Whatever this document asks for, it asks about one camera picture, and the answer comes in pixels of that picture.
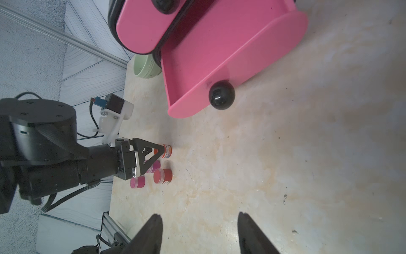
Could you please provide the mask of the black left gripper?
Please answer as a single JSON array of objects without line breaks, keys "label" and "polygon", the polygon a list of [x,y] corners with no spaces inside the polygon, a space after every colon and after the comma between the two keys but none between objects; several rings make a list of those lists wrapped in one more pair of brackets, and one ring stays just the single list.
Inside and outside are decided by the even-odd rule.
[{"label": "black left gripper", "polygon": [[116,139],[115,151],[118,159],[115,176],[126,181],[144,175],[165,154],[165,146],[140,138]]}]

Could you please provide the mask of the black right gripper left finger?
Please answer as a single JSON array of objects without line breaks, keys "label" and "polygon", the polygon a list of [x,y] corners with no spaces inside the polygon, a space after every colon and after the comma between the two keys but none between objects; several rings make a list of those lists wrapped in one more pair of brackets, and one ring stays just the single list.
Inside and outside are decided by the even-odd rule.
[{"label": "black right gripper left finger", "polygon": [[131,242],[123,249],[123,254],[159,254],[162,245],[163,221],[153,214]]}]

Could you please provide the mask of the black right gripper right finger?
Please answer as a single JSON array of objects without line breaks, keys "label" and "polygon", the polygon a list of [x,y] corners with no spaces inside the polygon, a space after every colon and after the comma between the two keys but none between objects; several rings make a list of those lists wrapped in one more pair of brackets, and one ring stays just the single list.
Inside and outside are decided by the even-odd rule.
[{"label": "black right gripper right finger", "polygon": [[241,254],[280,254],[249,214],[239,213],[237,231]]}]

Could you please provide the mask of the orange paint can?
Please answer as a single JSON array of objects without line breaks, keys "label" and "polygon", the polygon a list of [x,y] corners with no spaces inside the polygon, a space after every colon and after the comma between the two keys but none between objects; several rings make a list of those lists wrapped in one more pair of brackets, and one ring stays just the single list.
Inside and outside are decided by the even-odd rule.
[{"label": "orange paint can", "polygon": [[172,147],[165,144],[156,144],[153,153],[154,158],[168,159],[172,155]]}]

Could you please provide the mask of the red paint can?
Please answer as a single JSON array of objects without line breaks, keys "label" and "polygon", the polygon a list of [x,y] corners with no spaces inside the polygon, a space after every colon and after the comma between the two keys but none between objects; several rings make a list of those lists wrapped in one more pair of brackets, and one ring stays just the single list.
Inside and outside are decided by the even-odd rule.
[{"label": "red paint can", "polygon": [[156,184],[170,183],[173,178],[173,173],[171,169],[156,169],[153,173],[153,180]]}]

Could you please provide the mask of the pink bottom drawer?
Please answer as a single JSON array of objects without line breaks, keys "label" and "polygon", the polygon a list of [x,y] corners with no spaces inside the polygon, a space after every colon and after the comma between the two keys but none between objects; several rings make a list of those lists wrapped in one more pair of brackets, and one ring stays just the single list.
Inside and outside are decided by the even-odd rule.
[{"label": "pink bottom drawer", "polygon": [[174,118],[209,105],[222,82],[238,87],[293,50],[308,17],[294,1],[196,1],[161,49]]}]

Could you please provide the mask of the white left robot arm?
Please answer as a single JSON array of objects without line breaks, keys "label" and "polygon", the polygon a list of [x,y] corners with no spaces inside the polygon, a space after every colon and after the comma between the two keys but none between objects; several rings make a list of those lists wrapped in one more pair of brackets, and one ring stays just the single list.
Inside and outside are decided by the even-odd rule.
[{"label": "white left robot arm", "polygon": [[112,145],[84,147],[77,141],[76,111],[48,99],[1,99],[1,213],[14,195],[43,211],[57,207],[59,192],[73,195],[115,176],[123,180],[144,175],[166,147],[139,138],[116,139]]}]

